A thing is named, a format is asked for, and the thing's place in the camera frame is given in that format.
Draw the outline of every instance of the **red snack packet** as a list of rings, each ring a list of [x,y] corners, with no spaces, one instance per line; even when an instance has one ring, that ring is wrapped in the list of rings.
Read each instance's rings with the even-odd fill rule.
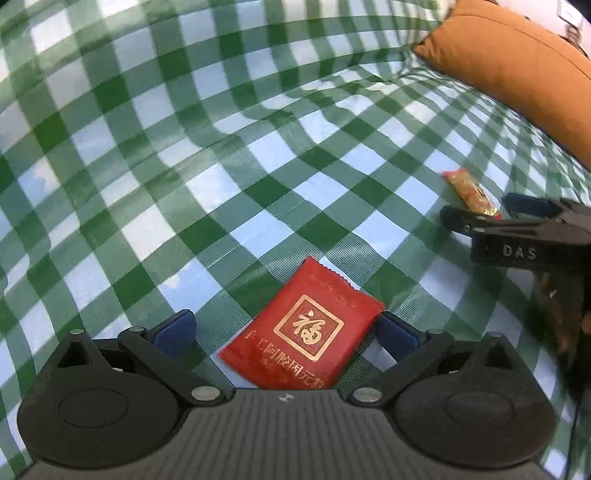
[[[308,257],[220,356],[260,388],[329,388],[383,309]]]

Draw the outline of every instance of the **orange cushion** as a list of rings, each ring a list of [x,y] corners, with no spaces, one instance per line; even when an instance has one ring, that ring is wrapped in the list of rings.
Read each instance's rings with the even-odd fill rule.
[[[591,168],[591,61],[558,35],[493,3],[457,0],[414,51],[521,113]]]

